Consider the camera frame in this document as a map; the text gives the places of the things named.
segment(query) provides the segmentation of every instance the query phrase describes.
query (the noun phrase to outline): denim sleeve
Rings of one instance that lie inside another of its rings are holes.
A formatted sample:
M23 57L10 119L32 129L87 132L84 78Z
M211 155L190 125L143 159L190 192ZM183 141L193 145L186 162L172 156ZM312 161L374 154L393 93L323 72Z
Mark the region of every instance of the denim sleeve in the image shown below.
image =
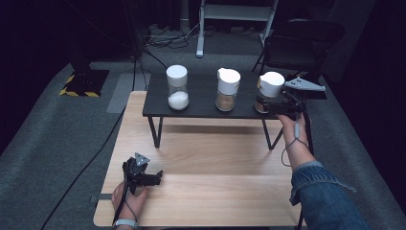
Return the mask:
M370 229L341 188L355 189L337 179L320 162L307 162L292 174L290 202L302 204L308 229Z

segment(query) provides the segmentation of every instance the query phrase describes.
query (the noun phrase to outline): wrist strap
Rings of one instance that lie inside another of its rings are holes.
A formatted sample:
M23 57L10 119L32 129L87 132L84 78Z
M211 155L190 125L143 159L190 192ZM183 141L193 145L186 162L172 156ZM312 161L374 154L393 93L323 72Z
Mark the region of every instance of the wrist strap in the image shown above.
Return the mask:
M114 223L114 227L118 227L120 225L129 225L132 228L136 229L137 228L137 221L132 220L132 219L127 219L127 218L119 218L117 221Z

